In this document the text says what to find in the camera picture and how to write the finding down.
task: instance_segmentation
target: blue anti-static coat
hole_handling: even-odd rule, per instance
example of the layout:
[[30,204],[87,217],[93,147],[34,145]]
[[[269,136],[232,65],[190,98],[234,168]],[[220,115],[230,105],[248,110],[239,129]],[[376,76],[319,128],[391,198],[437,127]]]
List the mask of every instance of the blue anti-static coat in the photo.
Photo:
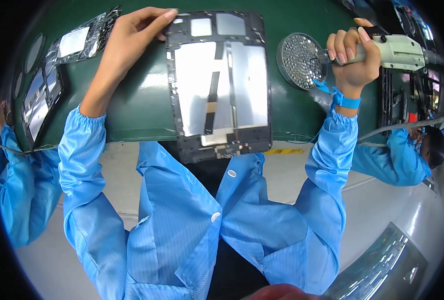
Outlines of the blue anti-static coat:
[[219,237],[270,284],[322,294],[333,282],[357,117],[329,112],[294,205],[268,200],[262,153],[233,157],[214,198],[157,142],[141,142],[139,222],[130,232],[102,193],[104,122],[76,108],[59,144],[65,235],[103,299],[206,299]]
[[[7,125],[0,145],[21,151]],[[47,227],[62,195],[59,162],[57,149],[19,155],[0,148],[0,211],[14,247],[32,243]]]
[[395,186],[421,183],[430,176],[430,168],[408,136],[407,129],[394,129],[388,147],[355,146],[351,170]]

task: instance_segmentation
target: cable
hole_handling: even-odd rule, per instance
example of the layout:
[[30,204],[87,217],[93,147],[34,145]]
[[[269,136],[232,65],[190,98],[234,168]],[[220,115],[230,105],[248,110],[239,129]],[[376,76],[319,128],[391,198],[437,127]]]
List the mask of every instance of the cable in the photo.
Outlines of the cable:
[[382,133],[384,131],[392,130],[392,129],[424,127],[424,126],[435,125],[435,124],[440,124],[440,123],[444,123],[444,117],[436,117],[436,118],[432,118],[430,120],[423,120],[423,121],[418,121],[418,122],[410,122],[410,123],[402,123],[402,124],[385,126],[385,127],[379,128],[379,129],[375,129],[374,131],[371,131],[371,132],[367,133],[366,135],[363,135],[357,141],[362,141],[372,135],[376,135],[376,134]]
[[318,132],[317,132],[317,134],[314,136],[314,138],[313,138],[312,140],[310,140],[310,141],[302,141],[302,142],[297,142],[297,141],[286,141],[286,142],[291,143],[291,144],[297,144],[297,145],[308,144],[308,143],[313,142],[317,136],[318,136]]
[[14,150],[12,148],[9,148],[9,147],[3,146],[3,145],[0,145],[0,148],[5,149],[5,150],[10,151],[10,152],[13,152],[13,153],[18,154],[18,155],[27,155],[27,154],[30,154],[30,153],[33,153],[33,152],[37,152],[37,151],[43,151],[43,150],[49,150],[49,149],[57,149],[58,148],[57,145],[45,145],[45,146],[50,146],[50,147],[49,148],[39,148],[39,149],[35,149],[35,150],[29,151],[29,152],[20,152],[20,151]]

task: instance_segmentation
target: hand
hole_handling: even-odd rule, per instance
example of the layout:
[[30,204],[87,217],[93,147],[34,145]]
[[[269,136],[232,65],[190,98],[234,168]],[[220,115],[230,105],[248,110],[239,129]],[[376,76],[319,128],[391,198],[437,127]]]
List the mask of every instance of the hand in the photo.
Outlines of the hand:
[[5,119],[5,100],[0,103],[0,133],[2,132],[3,126],[7,124]]
[[146,7],[123,15],[113,26],[105,51],[80,113],[90,118],[105,114],[110,98],[129,69],[156,36],[165,41],[161,32],[178,14],[177,9]]
[[177,9],[146,7],[119,17],[105,46],[99,70],[122,80],[155,36],[165,41],[161,31],[177,14]]
[[420,127],[409,129],[409,137],[410,137],[410,139],[413,140],[413,141],[418,141],[421,138],[421,136],[422,136],[422,133],[421,133],[420,130],[421,130]]
[[341,63],[353,59],[357,55],[356,45],[361,43],[365,49],[365,61],[345,66],[332,64],[335,75],[335,86],[346,98],[358,99],[363,87],[378,77],[380,67],[380,49],[372,42],[369,35],[361,27],[372,27],[366,19],[355,18],[359,29],[351,27],[348,32],[339,30],[327,39],[327,51],[331,60],[337,56]]

